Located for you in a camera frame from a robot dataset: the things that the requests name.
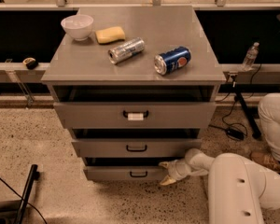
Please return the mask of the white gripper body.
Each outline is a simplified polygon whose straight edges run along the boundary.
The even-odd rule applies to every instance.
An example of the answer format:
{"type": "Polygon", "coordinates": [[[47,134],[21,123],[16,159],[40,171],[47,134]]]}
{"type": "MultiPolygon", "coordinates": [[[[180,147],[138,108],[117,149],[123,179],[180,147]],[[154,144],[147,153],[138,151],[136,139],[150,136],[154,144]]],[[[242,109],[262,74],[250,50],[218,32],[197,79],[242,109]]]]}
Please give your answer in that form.
{"type": "Polygon", "coordinates": [[[170,161],[168,164],[168,176],[174,181],[180,181],[188,176],[202,176],[207,174],[207,170],[191,164],[185,159],[170,161]]]}

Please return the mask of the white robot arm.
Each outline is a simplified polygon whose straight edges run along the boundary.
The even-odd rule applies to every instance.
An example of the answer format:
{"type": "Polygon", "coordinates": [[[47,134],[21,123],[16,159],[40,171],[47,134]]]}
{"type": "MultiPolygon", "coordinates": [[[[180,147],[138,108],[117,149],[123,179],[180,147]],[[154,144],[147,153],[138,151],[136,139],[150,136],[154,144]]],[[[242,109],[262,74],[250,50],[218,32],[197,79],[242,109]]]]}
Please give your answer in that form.
{"type": "Polygon", "coordinates": [[[208,177],[209,224],[264,224],[264,209],[280,209],[280,174],[243,156],[213,158],[193,148],[160,166],[167,170],[163,186],[188,176],[208,177]]]}

